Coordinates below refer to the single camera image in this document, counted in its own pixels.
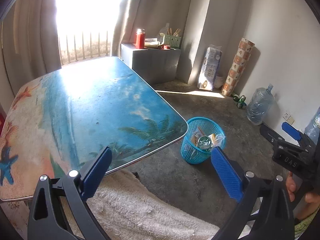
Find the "right hand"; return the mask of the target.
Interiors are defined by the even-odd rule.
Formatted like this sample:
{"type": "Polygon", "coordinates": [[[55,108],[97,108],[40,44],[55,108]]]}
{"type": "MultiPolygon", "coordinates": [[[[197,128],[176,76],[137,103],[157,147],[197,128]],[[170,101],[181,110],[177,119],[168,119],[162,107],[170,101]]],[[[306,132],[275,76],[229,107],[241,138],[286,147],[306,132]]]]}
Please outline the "right hand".
{"type": "MultiPolygon", "coordinates": [[[[286,179],[286,188],[289,194],[290,201],[295,200],[296,182],[293,179],[293,173],[289,172],[286,179]]],[[[302,203],[298,204],[295,208],[293,215],[298,220],[304,220],[313,214],[319,208],[319,194],[308,192],[301,200],[302,203]]]]}

